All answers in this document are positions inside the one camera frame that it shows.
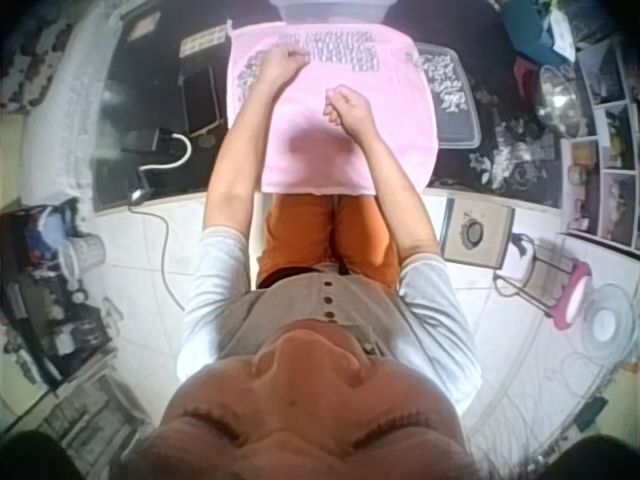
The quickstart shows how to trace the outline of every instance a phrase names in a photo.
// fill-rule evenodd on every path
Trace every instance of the cabinet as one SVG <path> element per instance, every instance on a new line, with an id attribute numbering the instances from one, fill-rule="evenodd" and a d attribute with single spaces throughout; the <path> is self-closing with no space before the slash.
<path id="1" fill-rule="evenodd" d="M 84 478 L 109 478 L 111 466 L 153 430 L 151 418 L 109 364 L 113 356 L 113 350 L 105 352 L 78 378 L 44 395 L 2 432 L 3 440 L 37 430 L 65 450 Z"/>
<path id="2" fill-rule="evenodd" d="M 640 258 L 638 51 L 610 38 L 580 51 L 584 136 L 562 140 L 567 233 Z"/>

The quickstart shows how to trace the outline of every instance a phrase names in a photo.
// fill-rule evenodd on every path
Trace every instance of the shelf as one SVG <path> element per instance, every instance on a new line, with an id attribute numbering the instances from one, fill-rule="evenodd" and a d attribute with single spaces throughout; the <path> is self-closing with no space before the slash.
<path id="1" fill-rule="evenodd" d="M 635 170 L 635 145 L 626 103 L 594 112 L 603 168 Z"/>
<path id="2" fill-rule="evenodd" d="M 596 235 L 591 235 L 590 233 L 586 233 L 586 232 L 581 232 L 580 230 L 569 230 L 567 233 L 571 234 L 571 235 L 575 235 L 576 237 L 581 237 L 583 239 L 588 239 L 588 240 L 595 240 L 597 242 L 601 242 L 604 243 L 606 245 L 610 245 L 611 247 L 614 248 L 619 248 L 622 249 L 624 251 L 627 252 L 633 252 L 636 255 L 638 254 L 638 251 L 631 248 L 631 247 L 627 247 L 625 245 L 620 245 L 618 243 L 612 242 L 611 240 L 607 240 L 606 238 L 600 238 Z"/>
<path id="3" fill-rule="evenodd" d="M 600 161 L 596 139 L 560 141 L 562 154 L 562 224 L 566 229 L 598 233 L 601 218 Z"/>
<path id="4" fill-rule="evenodd" d="M 578 61 L 594 106 L 627 99 L 616 42 L 605 40 L 578 53 Z"/>
<path id="5" fill-rule="evenodd" d="M 580 109 L 582 110 L 582 119 L 586 127 L 586 131 L 583 132 L 582 129 L 580 130 L 581 133 L 584 133 L 587 137 L 580 138 L 592 138 L 596 136 L 596 125 L 593 120 L 593 100 L 580 64 L 576 63 L 575 65 L 575 78 L 568 78 L 567 81 L 578 94 Z"/>
<path id="6" fill-rule="evenodd" d="M 599 105 L 594 105 L 593 108 L 596 110 L 599 109 L 607 109 L 607 108 L 615 108 L 615 107 L 626 107 L 627 106 L 627 101 L 626 100 L 618 100 L 617 102 L 608 102 L 608 103 L 601 103 Z"/>
<path id="7" fill-rule="evenodd" d="M 589 99 L 594 128 L 561 142 L 562 219 L 568 232 L 638 255 L 640 132 L 629 83 L 636 70 L 624 63 L 623 47 L 612 38 L 578 53 L 580 94 Z"/>
<path id="8" fill-rule="evenodd" d="M 637 227 L 636 177 L 603 173 L 601 182 L 598 237 L 631 247 Z"/>
<path id="9" fill-rule="evenodd" d="M 603 168 L 602 169 L 603 173 L 616 173 L 619 175 L 635 175 L 636 171 L 635 170 L 622 170 L 622 169 L 618 169 L 618 168 Z"/>

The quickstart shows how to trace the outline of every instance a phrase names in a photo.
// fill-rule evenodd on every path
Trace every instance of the cable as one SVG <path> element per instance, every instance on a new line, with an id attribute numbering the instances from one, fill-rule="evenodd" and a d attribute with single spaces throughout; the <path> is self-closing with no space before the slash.
<path id="1" fill-rule="evenodd" d="M 167 293 L 171 297 L 171 300 L 173 300 L 174 303 L 178 306 L 178 308 L 184 312 L 184 306 L 182 305 L 182 303 L 180 303 L 178 298 L 174 295 L 173 290 L 171 290 L 171 287 L 169 286 L 169 282 L 167 281 L 167 273 L 165 272 L 165 261 L 166 261 L 166 257 L 167 257 L 167 246 L 169 245 L 169 233 L 171 231 L 171 229 L 169 227 L 169 222 L 167 222 L 166 218 L 164 218 L 164 217 L 162 217 L 160 215 L 156 215 L 155 213 L 138 212 L 138 211 L 134 210 L 133 208 L 131 208 L 131 205 L 128 205 L 127 208 L 129 209 L 129 212 L 134 214 L 134 215 L 142 215 L 142 216 L 146 216 L 146 217 L 157 218 L 158 220 L 160 220 L 164 224 L 165 234 L 164 234 L 164 243 L 162 245 L 162 257 L 161 257 L 161 260 L 160 260 L 160 274 L 162 275 L 162 283 L 164 284 L 164 288 L 167 290 Z"/>
<path id="2" fill-rule="evenodd" d="M 171 138 L 182 140 L 182 142 L 185 144 L 185 146 L 187 147 L 187 150 L 185 151 L 184 156 L 177 162 L 170 163 L 169 165 L 144 165 L 138 168 L 139 172 L 145 172 L 147 170 L 170 170 L 172 168 L 179 167 L 180 165 L 184 164 L 187 160 L 189 160 L 189 158 L 191 157 L 191 153 L 193 152 L 193 147 L 191 146 L 191 142 L 189 141 L 189 139 L 179 133 L 172 133 Z"/>

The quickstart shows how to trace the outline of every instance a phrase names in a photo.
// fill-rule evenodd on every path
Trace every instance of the hand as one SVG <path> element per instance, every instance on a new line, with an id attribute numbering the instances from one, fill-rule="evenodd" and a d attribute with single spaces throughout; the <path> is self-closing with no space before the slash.
<path id="1" fill-rule="evenodd" d="M 309 53 L 299 47 L 278 45 L 262 54 L 256 86 L 276 94 L 309 64 Z"/>
<path id="2" fill-rule="evenodd" d="M 322 113 L 361 147 L 378 135 L 369 100 L 344 85 L 327 91 L 327 103 Z"/>

